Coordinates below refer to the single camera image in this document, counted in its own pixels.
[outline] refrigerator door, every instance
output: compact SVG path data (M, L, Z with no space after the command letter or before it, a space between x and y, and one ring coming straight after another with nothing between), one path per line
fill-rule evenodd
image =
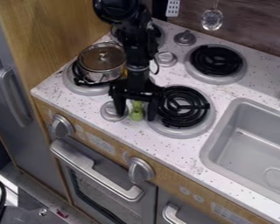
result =
M21 169L65 195L46 138L21 90L18 70L0 26L0 137Z
M20 127L0 88L0 137L17 165L65 195L44 134L35 119Z

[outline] silver sink basin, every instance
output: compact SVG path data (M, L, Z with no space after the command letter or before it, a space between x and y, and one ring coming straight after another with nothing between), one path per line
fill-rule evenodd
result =
M246 99L232 101L200 159L214 172L280 204L280 112Z

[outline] black coil burner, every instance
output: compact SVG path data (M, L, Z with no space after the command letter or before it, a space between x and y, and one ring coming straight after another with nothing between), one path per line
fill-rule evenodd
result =
M202 45L190 56L193 66L210 76L229 76L240 71L243 60L238 53L225 47Z
M172 86L164 89L158 114L166 127L186 128L201 123L209 109L207 99L195 89Z

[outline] stove knob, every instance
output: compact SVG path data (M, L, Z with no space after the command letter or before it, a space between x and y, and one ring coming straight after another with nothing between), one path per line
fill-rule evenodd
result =
M134 184L141 184L145 180L152 180L155 172L151 166L138 157L129 159L129 180Z
M73 125L62 115L52 117L52 133L57 138L69 137L74 133Z

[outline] speckled countertop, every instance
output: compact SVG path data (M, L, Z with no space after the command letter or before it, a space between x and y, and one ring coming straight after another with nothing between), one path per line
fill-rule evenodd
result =
M108 95L86 97L70 92L63 85L59 73L62 68L37 85L31 91L32 95L269 221L280 222L280 204L207 169L200 161L202 145L233 99L248 98L280 110L280 58L195 31L192 32L197 38L195 45L179 46L173 42L173 37L185 28L161 21L156 23L166 32L166 42L160 51L170 51L178 56L176 66L161 68L160 73L154 76L156 83L159 86L183 84L197 88L213 101L216 120L202 136L171 139L154 132L145 121L132 122L125 118L120 122L107 122L100 115L100 107L111 98ZM108 40L110 36L106 35L99 41ZM192 78L182 62L190 49L203 44L222 44L240 52L248 62L245 77L235 84L223 86L208 85Z

